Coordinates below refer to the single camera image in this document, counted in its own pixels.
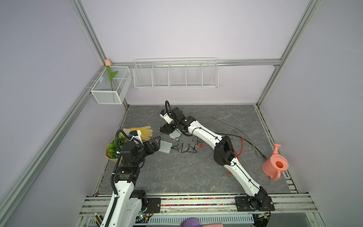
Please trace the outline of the black power adapter with cable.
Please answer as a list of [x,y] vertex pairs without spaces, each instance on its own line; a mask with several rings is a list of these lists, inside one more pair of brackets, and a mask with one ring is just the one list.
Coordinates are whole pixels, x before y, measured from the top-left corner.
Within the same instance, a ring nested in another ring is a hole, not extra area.
[[192,142],[195,142],[193,146],[189,143],[186,147],[184,147],[184,143],[180,143],[178,140],[176,145],[171,146],[171,149],[176,150],[179,153],[197,153],[197,147],[201,144],[201,140],[194,137]]

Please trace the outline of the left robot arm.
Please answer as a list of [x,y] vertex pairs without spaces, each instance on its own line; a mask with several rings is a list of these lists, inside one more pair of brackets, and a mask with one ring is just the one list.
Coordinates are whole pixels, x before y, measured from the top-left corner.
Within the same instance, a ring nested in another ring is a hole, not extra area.
[[112,197],[100,227],[132,227],[141,211],[150,206],[144,190],[135,190],[140,164],[161,147],[161,137],[141,142],[134,134],[119,129],[115,135],[118,159],[111,173]]

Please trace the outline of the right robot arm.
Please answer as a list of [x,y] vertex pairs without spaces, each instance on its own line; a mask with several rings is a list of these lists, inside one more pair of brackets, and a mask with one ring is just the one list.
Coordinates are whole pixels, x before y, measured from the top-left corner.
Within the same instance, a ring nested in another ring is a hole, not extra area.
[[198,137],[213,149],[214,161],[225,167],[236,178],[247,194],[247,201],[252,210],[273,210],[272,198],[242,167],[230,137],[214,133],[192,116],[186,117],[179,108],[171,108],[168,101],[165,102],[165,109],[160,112],[160,116],[166,121],[166,124],[160,128],[162,133],[178,130],[185,136]]

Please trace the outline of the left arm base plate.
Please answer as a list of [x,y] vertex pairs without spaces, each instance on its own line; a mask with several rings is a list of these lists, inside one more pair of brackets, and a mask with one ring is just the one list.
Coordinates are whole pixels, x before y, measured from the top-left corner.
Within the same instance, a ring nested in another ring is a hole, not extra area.
[[160,197],[148,197],[146,200],[138,198],[130,198],[126,212],[131,214],[139,213],[159,213],[161,210]]

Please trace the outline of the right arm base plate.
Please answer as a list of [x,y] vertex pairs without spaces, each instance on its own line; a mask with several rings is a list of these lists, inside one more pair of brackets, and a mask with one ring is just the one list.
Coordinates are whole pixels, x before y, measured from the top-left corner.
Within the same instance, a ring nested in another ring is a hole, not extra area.
[[237,211],[275,211],[275,206],[270,196],[256,198],[252,196],[236,196],[234,198]]

